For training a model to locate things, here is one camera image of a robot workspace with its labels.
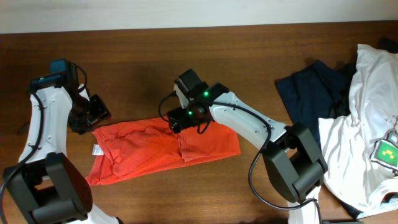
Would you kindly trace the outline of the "red soccer t-shirt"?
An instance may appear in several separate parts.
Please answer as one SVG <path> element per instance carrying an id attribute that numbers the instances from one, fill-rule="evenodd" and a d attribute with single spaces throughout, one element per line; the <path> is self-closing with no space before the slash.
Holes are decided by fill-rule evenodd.
<path id="1" fill-rule="evenodd" d="M 93 132 L 102 153 L 86 181 L 109 185 L 147 174 L 216 161 L 241 153 L 232 129 L 211 123 L 199 134 L 188 128 L 175 134 L 161 118 L 102 126 Z"/>

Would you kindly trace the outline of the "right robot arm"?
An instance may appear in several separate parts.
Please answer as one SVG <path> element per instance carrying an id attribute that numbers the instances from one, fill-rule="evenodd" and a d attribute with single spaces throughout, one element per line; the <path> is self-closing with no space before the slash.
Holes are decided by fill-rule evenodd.
<path id="1" fill-rule="evenodd" d="M 259 195 L 252 181 L 255 165 L 262 159 L 271 185 L 288 203 L 278 209 L 289 212 L 289 223 L 323 223 L 318 196 L 328 166 L 304 124 L 288 126 L 270 119 L 226 86 L 208 86 L 192 69 L 175 79 L 171 95 L 180 102 L 180 107 L 167 113 L 173 132 L 196 127 L 203 134 L 212 122 L 237 132 L 258 150 L 248 172 L 252 193 L 262 203 L 276 207 Z"/>

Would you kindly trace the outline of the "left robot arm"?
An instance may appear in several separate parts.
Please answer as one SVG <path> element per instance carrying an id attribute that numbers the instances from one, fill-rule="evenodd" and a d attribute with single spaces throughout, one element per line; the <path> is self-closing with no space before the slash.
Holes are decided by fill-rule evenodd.
<path id="1" fill-rule="evenodd" d="M 67 157 L 67 129 L 85 134 L 111 114 L 98 95 L 91 95 L 67 60 L 54 60 L 48 75 L 30 82 L 32 116 L 17 165 L 3 173 L 1 192 L 8 191 L 27 223 L 113 223 L 93 203 L 86 179 Z"/>

